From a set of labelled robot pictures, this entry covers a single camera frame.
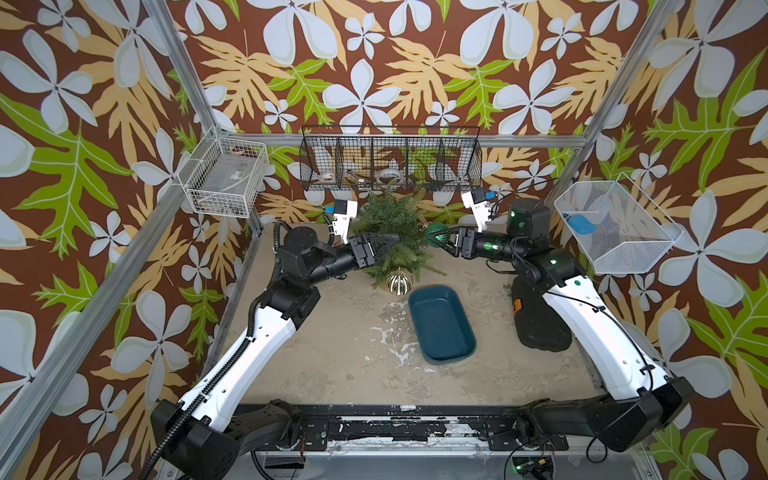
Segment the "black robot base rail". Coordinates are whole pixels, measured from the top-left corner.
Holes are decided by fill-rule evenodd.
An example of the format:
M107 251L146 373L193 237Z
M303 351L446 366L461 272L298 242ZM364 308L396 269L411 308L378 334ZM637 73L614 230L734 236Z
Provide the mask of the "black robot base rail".
M389 443L419 446L442 438L477 441L491 451L569 449L563 435L544 438L534 432L523 410L512 406L461 405L292 405L282 400L239 405L222 433L194 433L193 422L169 447L209 447L218 440L244 453L262 451L328 451L333 442L383 438Z

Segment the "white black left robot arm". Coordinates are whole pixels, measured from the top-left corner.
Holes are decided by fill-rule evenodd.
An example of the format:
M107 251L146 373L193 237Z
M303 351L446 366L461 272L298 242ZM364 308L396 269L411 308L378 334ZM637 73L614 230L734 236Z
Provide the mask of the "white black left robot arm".
M236 416L245 393L319 302L318 283L382 263L399 241L396 233L362 233L333 246L311 227L276 222L274 269L266 289L249 306L245 330L179 401L155 408L151 422L157 446L141 478L149 478L158 461L165 460L184 479L222 479L246 452L284 439L297 410L273 401L258 412Z

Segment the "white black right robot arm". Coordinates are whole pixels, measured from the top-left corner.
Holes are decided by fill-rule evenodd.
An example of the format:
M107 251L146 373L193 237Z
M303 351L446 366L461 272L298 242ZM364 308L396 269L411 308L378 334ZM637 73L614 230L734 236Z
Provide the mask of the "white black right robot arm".
M689 405L694 389L667 372L611 315L582 265L550 243L550 210L533 199L510 205L505 232L484 225L430 227L426 237L456 258L507 261L527 292L513 303L516 315L544 307L568 328L597 369L606 393L574 401L542 400L522 409L519 439L559 435L590 437L623 452L666 428Z

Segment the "gold ribbed ornament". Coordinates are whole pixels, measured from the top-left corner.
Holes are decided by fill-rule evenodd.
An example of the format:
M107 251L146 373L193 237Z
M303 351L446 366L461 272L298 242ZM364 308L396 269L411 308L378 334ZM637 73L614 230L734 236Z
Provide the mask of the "gold ribbed ornament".
M397 268L387 274L386 287L387 290L396 296L403 296L408 294L414 285L413 274L404 268Z

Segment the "green glitter ornament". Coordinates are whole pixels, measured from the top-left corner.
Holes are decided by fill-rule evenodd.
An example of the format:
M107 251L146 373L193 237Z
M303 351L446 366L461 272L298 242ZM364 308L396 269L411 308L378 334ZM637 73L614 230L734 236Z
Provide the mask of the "green glitter ornament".
M447 226L440 222L430 223L426 227L424 234L427 244L433 248L441 248L450 240Z

